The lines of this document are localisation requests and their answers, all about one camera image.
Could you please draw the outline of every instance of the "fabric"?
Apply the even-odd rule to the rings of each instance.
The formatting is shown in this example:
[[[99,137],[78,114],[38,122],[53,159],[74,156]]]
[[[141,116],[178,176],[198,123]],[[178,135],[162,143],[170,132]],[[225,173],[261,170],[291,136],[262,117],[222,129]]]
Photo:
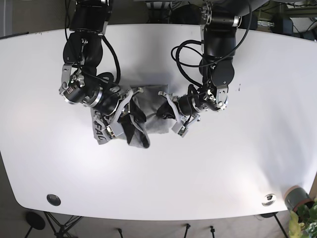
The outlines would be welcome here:
[[[148,148],[150,139],[148,134],[164,134],[168,133],[171,126],[170,119],[161,119],[156,116],[159,107],[166,101],[166,98],[159,96],[159,91],[168,92],[168,85],[160,86],[145,86],[142,87],[143,93],[137,93],[132,100],[137,107],[145,114],[146,122],[137,123],[134,121],[134,116],[130,115],[130,123],[122,124],[124,134],[117,139],[127,140],[130,146],[139,148]],[[92,118],[95,115],[95,110],[91,110]],[[93,120],[93,127],[96,127],[96,122]],[[100,139],[98,130],[94,129],[94,137],[100,145],[107,143],[106,140]]]

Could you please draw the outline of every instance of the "metal frame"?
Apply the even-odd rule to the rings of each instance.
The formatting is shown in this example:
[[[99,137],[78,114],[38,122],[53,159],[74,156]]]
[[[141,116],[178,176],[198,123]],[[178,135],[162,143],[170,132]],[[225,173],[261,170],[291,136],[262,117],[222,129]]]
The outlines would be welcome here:
[[[303,6],[295,8],[285,8],[284,13],[290,18],[293,17],[317,17],[317,6]]]
[[[58,220],[50,213],[50,212],[44,212],[44,215],[46,217],[46,219],[48,220],[53,232],[54,232],[54,236],[56,236],[56,238],[76,238],[76,237],[72,237],[68,231],[75,226],[83,217],[80,216],[71,216],[69,218],[69,220],[62,225],[61,223],[58,222]],[[52,224],[50,218],[59,226],[59,231],[57,232],[54,225]]]

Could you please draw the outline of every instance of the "wire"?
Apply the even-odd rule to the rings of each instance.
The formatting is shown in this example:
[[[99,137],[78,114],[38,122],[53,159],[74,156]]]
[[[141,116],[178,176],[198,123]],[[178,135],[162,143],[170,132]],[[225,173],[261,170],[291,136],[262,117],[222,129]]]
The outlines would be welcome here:
[[[170,52],[170,55],[172,56],[172,59],[176,62],[176,58],[173,56],[173,52],[174,52],[174,50],[177,48],[178,46],[176,46],[176,47],[174,47],[172,50],[171,50],[171,52]],[[194,48],[191,48],[191,47],[189,47],[189,46],[184,46],[184,48],[188,48],[188,49],[191,49],[191,50],[193,50],[194,52],[196,52],[197,54],[199,54],[202,58],[203,58],[203,60],[204,61],[206,61],[207,62],[207,60],[205,59],[205,57],[203,56],[203,54],[201,54],[199,51],[197,51],[197,50],[195,50]],[[211,68],[210,68],[210,66],[208,66],[208,73],[210,73],[211,74]]]
[[[86,74],[86,75],[88,75],[88,76],[90,76],[90,77],[92,77],[92,78],[94,78],[94,79],[98,79],[99,81],[101,81],[102,83],[105,83],[105,81],[107,81],[107,83],[106,83],[106,88],[108,88],[109,87],[109,85],[108,85],[108,83],[109,83],[109,80],[107,80],[107,79],[104,79],[104,78],[100,78],[100,77],[98,77],[98,76],[95,76],[95,75],[92,75],[92,74],[90,74],[90,73],[88,73],[86,70],[84,70],[83,69],[83,67],[82,67],[82,65],[80,64],[80,62],[79,61],[77,61],[76,60],[76,57],[75,57],[75,53],[74,53],[74,48],[73,48],[73,45],[72,45],[72,43],[71,43],[71,41],[68,41],[68,36],[67,36],[67,26],[69,26],[69,24],[70,24],[70,17],[69,17],[69,13],[68,13],[68,11],[69,11],[69,6],[70,6],[70,1],[71,0],[69,0],[69,2],[67,3],[67,0],[65,0],[64,2],[65,2],[65,10],[66,10],[66,16],[65,16],[65,23],[64,23],[64,26],[65,26],[65,28],[64,28],[64,30],[65,30],[65,38],[66,38],[66,41],[67,41],[67,43],[69,44],[69,46],[70,46],[70,50],[71,50],[71,53],[73,54],[73,57],[74,57],[74,59],[75,59],[75,65],[73,65],[73,67],[77,67],[78,69],[80,69],[84,74]],[[113,55],[113,58],[115,58],[115,60],[114,61],[116,61],[117,60],[117,63],[116,63],[116,67],[117,67],[117,78],[116,78],[116,81],[118,80],[118,78],[119,78],[119,81],[120,81],[120,77],[121,77],[121,71],[120,71],[120,66],[119,66],[119,64],[118,64],[118,58],[117,58],[117,56],[116,56],[116,54],[115,54],[115,52],[114,52],[114,50],[113,50],[113,48],[112,48],[112,46],[110,45],[110,43],[106,40],[106,42],[105,42],[105,44],[108,46],[108,48],[109,48],[109,50],[111,51],[111,53],[112,53],[112,55]],[[116,82],[111,82],[111,84],[114,84],[114,85],[116,85],[116,86],[119,86],[118,85],[118,83],[116,83]]]
[[[196,44],[197,41],[193,41],[193,40],[189,40],[189,41],[185,41],[183,42],[180,46],[177,47],[177,51],[176,51],[176,63],[177,63],[177,66],[179,65],[183,65],[183,66],[187,66],[187,67],[192,67],[192,68],[200,68],[200,67],[206,67],[206,66],[210,66],[210,65],[213,65],[213,64],[216,64],[216,63],[219,63],[220,61],[228,58],[233,52],[235,52],[239,47],[240,45],[244,42],[244,40],[246,39],[248,33],[249,33],[249,30],[250,30],[250,27],[251,27],[251,21],[252,21],[252,7],[251,7],[251,4],[250,4],[250,1],[249,0],[246,0],[248,2],[248,5],[249,5],[249,12],[250,12],[250,19],[249,19],[249,24],[248,24],[248,27],[247,27],[247,30],[246,32],[244,33],[244,36],[242,37],[241,41],[239,42],[239,44],[233,48],[228,54],[226,54],[225,56],[221,57],[220,59],[217,59],[216,61],[213,61],[211,63],[208,63],[208,64],[202,64],[202,65],[191,65],[191,64],[186,64],[186,63],[183,63],[183,62],[180,62],[179,61],[179,53],[180,53],[180,50],[187,44]]]
[[[66,16],[65,16],[65,23],[64,23],[64,30],[65,30],[65,37],[66,37],[66,40],[68,41],[68,36],[67,36],[67,28],[69,27],[70,25],[70,17],[69,17],[69,6],[70,6],[70,1],[68,2],[67,4],[67,0],[65,0],[65,10],[66,10]]]
[[[195,40],[184,41],[182,44],[180,44],[179,47],[177,47],[177,51],[176,51],[176,55],[175,55],[175,57],[176,57],[175,61],[176,61],[176,64],[177,64],[177,67],[178,67],[180,73],[184,76],[184,78],[186,78],[186,79],[187,79],[189,82],[191,82],[192,84],[195,84],[197,87],[202,87],[202,84],[196,82],[195,80],[191,79],[191,78],[188,76],[188,74],[187,74],[187,73],[184,71],[184,69],[182,68],[181,62],[179,61],[179,53],[180,53],[181,49],[182,49],[184,46],[188,45],[188,44],[201,45],[202,42],[201,42],[201,41],[195,41]]]
[[[120,79],[121,79],[121,70],[120,70],[120,64],[119,64],[118,57],[117,57],[113,47],[111,46],[109,41],[106,39],[106,37],[102,36],[102,39],[103,39],[104,43],[107,45],[108,49],[110,50],[110,52],[111,52],[111,54],[113,56],[114,63],[115,63],[115,68],[117,70],[117,77],[115,79],[115,83],[119,84],[120,83]]]
[[[281,5],[283,5],[283,4],[285,4],[285,3],[280,3],[280,4],[276,5],[276,6],[273,6],[273,7],[267,8],[267,9],[264,9],[264,11],[267,11],[267,10],[270,10],[270,9],[273,9],[273,8],[276,8],[276,7],[281,6]]]
[[[190,105],[190,103],[189,103],[189,98],[193,96],[193,95],[192,95],[192,90],[191,90],[192,87],[194,88],[194,85],[193,85],[193,84],[188,85],[187,96],[189,96],[189,95],[190,95],[190,96],[189,96],[189,97],[186,97],[186,99],[187,99],[187,102],[188,102],[188,105],[189,105],[190,114],[189,114],[188,119],[187,119],[187,120],[185,121],[185,123],[184,123],[184,127],[187,126],[187,124],[189,123],[190,119],[192,118],[192,113],[193,113],[193,111],[192,111],[192,105]]]
[[[314,22],[312,22],[305,32],[308,32],[309,29],[312,27],[312,25],[314,25],[314,23],[316,23],[316,22],[317,22],[317,20],[315,20]]]

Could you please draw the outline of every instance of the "tripod stand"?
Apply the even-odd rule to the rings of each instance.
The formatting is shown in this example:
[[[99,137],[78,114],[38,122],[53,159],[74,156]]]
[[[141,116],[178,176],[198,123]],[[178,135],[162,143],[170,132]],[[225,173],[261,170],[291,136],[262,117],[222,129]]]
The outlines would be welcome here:
[[[58,222],[58,220],[50,213],[50,212],[44,212],[44,215],[46,216],[46,219],[48,220],[53,232],[54,236],[56,238],[65,238],[65,237],[70,237],[70,238],[77,238],[77,237],[72,237],[68,231],[75,226],[83,217],[80,216],[71,216],[70,219],[62,225],[61,223]],[[50,218],[59,226],[59,231],[57,232],[55,230],[55,227],[53,226]]]

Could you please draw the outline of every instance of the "leaf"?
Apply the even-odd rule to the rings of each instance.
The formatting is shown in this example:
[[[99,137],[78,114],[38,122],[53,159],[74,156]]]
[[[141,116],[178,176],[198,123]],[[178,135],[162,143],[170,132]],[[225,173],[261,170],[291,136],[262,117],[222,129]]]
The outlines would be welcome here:
[[[308,228],[305,231],[308,234],[312,234],[312,237],[317,236],[317,222],[310,223]]]
[[[288,232],[290,238],[302,238],[302,234],[292,234],[291,231]]]
[[[301,238],[312,238],[311,234],[302,234]]]
[[[312,219],[316,220],[317,219],[317,206],[313,206],[310,210],[309,210],[309,215]]]
[[[297,213],[300,217],[309,215],[309,208],[306,205],[301,205],[297,209]]]
[[[289,227],[289,232],[291,233],[291,235],[293,236],[301,235],[301,226],[299,225],[298,220],[296,221],[296,219],[291,219],[289,221],[288,227]]]
[[[290,211],[290,213],[291,213],[291,220],[298,222],[298,215],[293,211]]]

